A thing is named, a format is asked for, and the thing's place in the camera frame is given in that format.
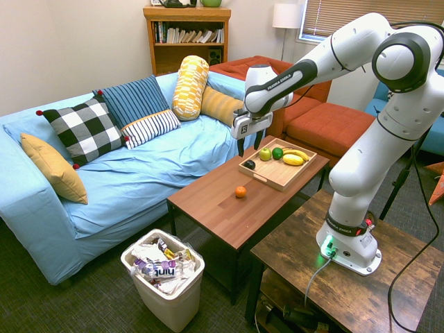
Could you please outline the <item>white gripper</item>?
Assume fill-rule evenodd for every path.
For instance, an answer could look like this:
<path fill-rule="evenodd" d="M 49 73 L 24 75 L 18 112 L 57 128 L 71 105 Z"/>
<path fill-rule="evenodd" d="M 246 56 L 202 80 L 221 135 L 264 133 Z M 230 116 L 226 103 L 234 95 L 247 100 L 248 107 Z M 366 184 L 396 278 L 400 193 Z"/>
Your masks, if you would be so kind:
<path fill-rule="evenodd" d="M 254 149 L 257 150 L 263 138 L 263 130 L 266 130 L 272 124 L 272 120 L 272 112 L 257 119 L 254 119 L 248 111 L 236 110 L 233 112 L 231 135 L 235 139 L 238 139 L 237 148 L 239 157 L 244 156 L 244 137 L 256 133 Z"/>

